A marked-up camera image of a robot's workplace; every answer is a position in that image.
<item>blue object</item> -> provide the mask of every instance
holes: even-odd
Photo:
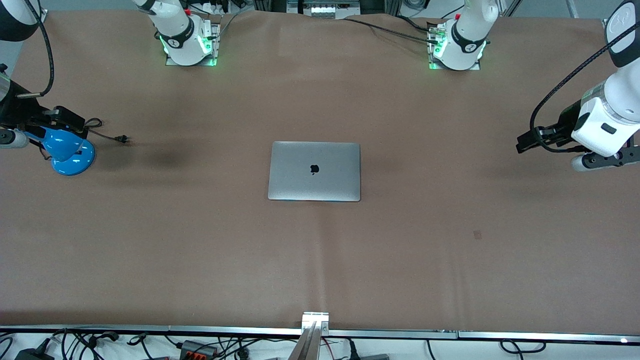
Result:
[[[39,141],[51,155],[51,167],[65,176],[78,175],[85,171],[95,159],[95,148],[88,140],[65,130],[45,129],[44,138],[27,133]]]

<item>brown tabletop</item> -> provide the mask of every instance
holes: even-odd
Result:
[[[91,135],[75,177],[35,147],[0,151],[0,323],[281,327],[329,311],[333,328],[640,333],[640,167],[515,151],[604,44],[598,21],[499,19],[477,72],[281,13],[238,16],[214,68],[165,67],[138,12],[52,12],[47,30],[40,103],[134,140]],[[46,64],[36,34],[13,78],[44,88]],[[539,123],[613,71],[598,59]],[[359,143],[362,201],[267,200],[275,140]]]

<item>silver laptop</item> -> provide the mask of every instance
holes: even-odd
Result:
[[[360,146],[346,142],[274,142],[268,197],[360,201]]]

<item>red wire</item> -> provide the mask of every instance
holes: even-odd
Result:
[[[322,338],[322,340],[324,340],[324,343],[326,344],[326,348],[329,349],[329,354],[331,354],[331,359],[335,360],[335,357],[333,356],[333,351],[331,351],[331,345],[329,345],[329,341],[327,341],[325,338]]]

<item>brown table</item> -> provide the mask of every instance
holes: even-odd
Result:
[[[386,15],[361,19],[419,35]],[[138,12],[52,12],[44,106],[100,117],[76,177],[0,151],[0,322],[639,333],[638,166],[518,155],[595,20],[499,19],[479,72],[346,21],[238,16],[215,68],[165,67]],[[603,56],[540,124],[614,70]],[[42,39],[14,80],[47,79]],[[274,140],[357,142],[359,203],[267,200]]]

